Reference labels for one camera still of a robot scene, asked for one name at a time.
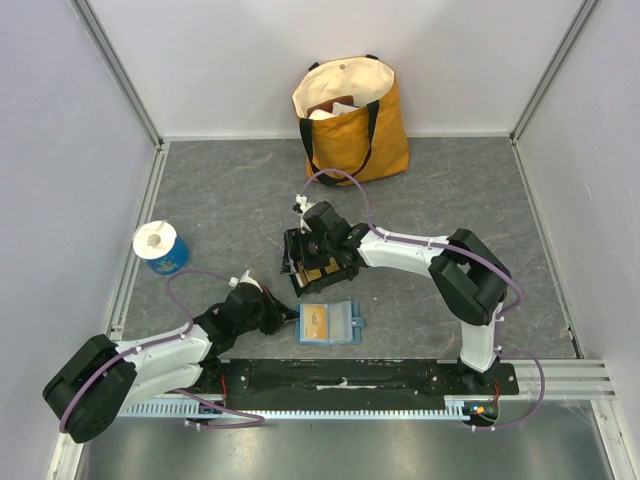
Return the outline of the black plastic tray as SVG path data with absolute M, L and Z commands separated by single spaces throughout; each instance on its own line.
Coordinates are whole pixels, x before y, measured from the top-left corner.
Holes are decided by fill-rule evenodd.
M 339 269 L 330 273 L 326 277 L 313 281 L 306 287 L 297 284 L 295 274 L 287 275 L 293 285 L 297 297 L 310 293 L 320 293 L 323 289 L 341 281 L 351 281 L 359 273 L 361 262 L 356 252 L 352 249 L 341 247 L 329 241 L 327 236 L 303 232 L 300 228 L 289 229 L 284 232 L 284 242 L 286 239 L 295 239 L 299 245 L 299 261 L 306 268 L 310 268 L 310 254 L 324 253 L 330 254 L 339 265 Z

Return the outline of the teal leather card holder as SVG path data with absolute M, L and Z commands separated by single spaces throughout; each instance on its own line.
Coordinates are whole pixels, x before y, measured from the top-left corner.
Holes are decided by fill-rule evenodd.
M 350 300 L 321 304 L 327 306 L 329 340 L 326 342 L 304 342 L 300 336 L 300 304 L 297 306 L 299 320 L 295 323 L 295 336 L 301 344 L 310 345 L 353 345 L 361 343 L 361 330 L 366 320 L 360 314 L 358 302 Z

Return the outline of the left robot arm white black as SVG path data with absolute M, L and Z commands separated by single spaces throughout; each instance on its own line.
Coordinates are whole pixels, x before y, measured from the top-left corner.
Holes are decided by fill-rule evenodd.
M 157 395 L 191 387 L 212 391 L 220 380 L 219 356 L 239 336 L 254 330 L 273 335 L 297 318 L 269 290 L 241 282 L 224 301 L 166 334 L 124 342 L 104 334 L 89 338 L 42 397 L 61 431 L 85 443 L 129 407 Z

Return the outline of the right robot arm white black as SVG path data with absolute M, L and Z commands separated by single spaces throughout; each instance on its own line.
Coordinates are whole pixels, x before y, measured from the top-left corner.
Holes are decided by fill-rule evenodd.
M 511 274 L 471 231 L 420 237 L 351 225 L 326 202 L 299 195 L 299 226 L 284 233 L 281 270 L 297 296 L 353 280 L 364 268 L 390 268 L 431 279 L 449 311 L 460 320 L 458 381 L 477 394 L 489 387 L 499 365 L 496 323 Z

